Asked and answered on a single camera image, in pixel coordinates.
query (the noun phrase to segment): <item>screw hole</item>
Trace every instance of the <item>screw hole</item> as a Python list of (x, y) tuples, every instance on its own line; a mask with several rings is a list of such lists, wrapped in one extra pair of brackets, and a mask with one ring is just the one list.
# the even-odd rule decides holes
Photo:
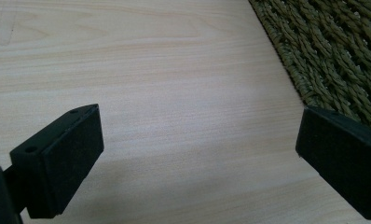
[(25, 149), (25, 152), (27, 152), (27, 153), (31, 153), (31, 152), (34, 152), (34, 151), (36, 151), (37, 150), (37, 147), (27, 147), (26, 149)]

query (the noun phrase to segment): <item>woven mat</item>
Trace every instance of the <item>woven mat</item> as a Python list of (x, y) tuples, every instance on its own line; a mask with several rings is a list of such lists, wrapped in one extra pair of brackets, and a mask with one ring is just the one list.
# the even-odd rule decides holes
[(371, 0), (249, 0), (307, 105), (371, 127)]

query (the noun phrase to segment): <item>wooden table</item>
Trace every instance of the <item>wooden table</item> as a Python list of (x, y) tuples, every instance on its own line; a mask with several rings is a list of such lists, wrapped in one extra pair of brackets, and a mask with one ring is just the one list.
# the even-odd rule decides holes
[(105, 152), (25, 224), (367, 223), (295, 153), (303, 105), (247, 0), (0, 1), (0, 165), (94, 103)]

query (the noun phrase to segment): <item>wood grain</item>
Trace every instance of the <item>wood grain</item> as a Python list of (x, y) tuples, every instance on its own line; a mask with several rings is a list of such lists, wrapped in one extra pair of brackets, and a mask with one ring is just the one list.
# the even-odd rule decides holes
[(65, 213), (25, 223), (366, 223), (295, 153), (302, 104), (247, 0), (9, 11), (0, 165), (81, 105), (100, 105), (105, 142)]

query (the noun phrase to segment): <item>light wood surface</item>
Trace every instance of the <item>light wood surface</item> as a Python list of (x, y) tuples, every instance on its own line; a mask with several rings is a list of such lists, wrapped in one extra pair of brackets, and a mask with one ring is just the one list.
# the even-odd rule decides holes
[(0, 1), (0, 165), (94, 103), (105, 152), (25, 224), (370, 223), (295, 153), (303, 105), (247, 0)]

